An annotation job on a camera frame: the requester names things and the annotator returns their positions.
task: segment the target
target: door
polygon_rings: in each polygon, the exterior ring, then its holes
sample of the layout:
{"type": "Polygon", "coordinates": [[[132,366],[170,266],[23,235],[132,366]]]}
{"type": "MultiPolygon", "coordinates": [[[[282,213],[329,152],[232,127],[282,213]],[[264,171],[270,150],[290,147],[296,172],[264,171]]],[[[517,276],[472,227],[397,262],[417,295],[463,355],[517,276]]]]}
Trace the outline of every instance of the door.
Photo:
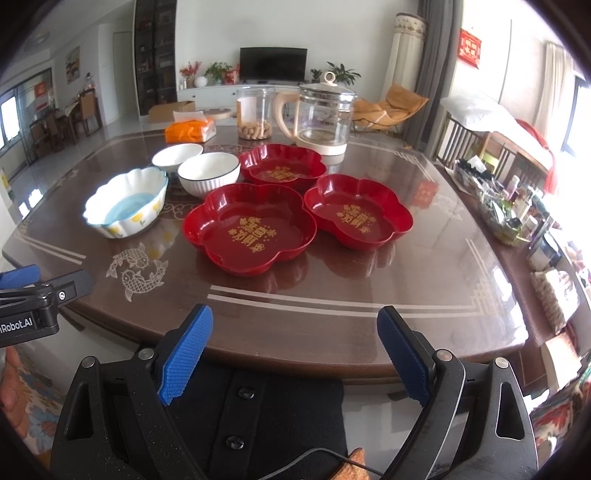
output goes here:
{"type": "Polygon", "coordinates": [[[131,32],[113,33],[113,69],[119,114],[123,117],[136,111],[131,32]]]}

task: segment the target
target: dining chair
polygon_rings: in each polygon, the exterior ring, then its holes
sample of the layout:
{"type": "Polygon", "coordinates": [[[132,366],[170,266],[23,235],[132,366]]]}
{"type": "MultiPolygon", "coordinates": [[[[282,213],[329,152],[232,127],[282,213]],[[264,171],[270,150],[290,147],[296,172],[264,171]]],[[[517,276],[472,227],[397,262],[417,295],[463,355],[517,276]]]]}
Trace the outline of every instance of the dining chair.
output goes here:
{"type": "Polygon", "coordinates": [[[35,120],[31,123],[29,131],[31,132],[33,149],[37,157],[42,157],[43,155],[48,154],[52,150],[51,137],[49,132],[45,129],[43,120],[35,120]]]}
{"type": "Polygon", "coordinates": [[[45,116],[45,125],[49,133],[51,147],[53,151],[63,150],[64,148],[64,132],[57,123],[55,111],[50,111],[45,116]]]}
{"type": "Polygon", "coordinates": [[[86,136],[90,135],[90,129],[88,127],[88,120],[92,117],[96,119],[97,129],[92,133],[103,128],[103,123],[100,118],[100,112],[98,111],[96,93],[94,88],[84,90],[80,93],[80,113],[79,122],[82,123],[82,128],[86,136]]]}

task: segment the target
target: cardboard box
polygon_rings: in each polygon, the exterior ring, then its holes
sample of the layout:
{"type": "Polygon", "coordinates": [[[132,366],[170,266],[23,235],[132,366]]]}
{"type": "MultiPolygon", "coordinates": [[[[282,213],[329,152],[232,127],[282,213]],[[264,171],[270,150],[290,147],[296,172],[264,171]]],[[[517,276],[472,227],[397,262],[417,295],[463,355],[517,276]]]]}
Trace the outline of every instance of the cardboard box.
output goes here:
{"type": "Polygon", "coordinates": [[[163,122],[174,122],[173,112],[194,112],[195,102],[175,102],[154,105],[148,112],[148,122],[159,124],[163,122]]]}

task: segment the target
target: white pillow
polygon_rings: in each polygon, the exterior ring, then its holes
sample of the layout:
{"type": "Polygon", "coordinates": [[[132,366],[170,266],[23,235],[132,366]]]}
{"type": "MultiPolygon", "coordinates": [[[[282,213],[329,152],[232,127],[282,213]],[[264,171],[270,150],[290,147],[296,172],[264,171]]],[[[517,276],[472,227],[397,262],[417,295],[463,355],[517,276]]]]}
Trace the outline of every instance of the white pillow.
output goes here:
{"type": "Polygon", "coordinates": [[[507,121],[515,122],[505,107],[477,93],[442,98],[441,106],[473,132],[495,132],[502,130],[507,121]]]}

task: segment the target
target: fish pattern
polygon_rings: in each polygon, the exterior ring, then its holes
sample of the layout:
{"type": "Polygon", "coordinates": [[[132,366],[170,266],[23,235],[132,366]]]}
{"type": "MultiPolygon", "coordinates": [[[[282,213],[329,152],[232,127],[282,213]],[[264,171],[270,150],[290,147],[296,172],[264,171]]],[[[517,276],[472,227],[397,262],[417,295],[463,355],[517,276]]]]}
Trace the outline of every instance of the fish pattern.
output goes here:
{"type": "Polygon", "coordinates": [[[164,285],[162,277],[166,273],[168,260],[166,262],[154,260],[154,265],[156,266],[156,273],[150,273],[150,277],[147,280],[141,272],[134,272],[132,270],[125,270],[123,272],[122,281],[125,286],[125,298],[128,301],[131,301],[134,293],[146,293],[160,285],[164,285]]]}
{"type": "Polygon", "coordinates": [[[150,259],[145,251],[146,247],[140,242],[138,248],[129,248],[115,255],[106,276],[118,278],[117,267],[122,266],[124,261],[127,261],[130,267],[146,268],[150,264],[150,259]]]}

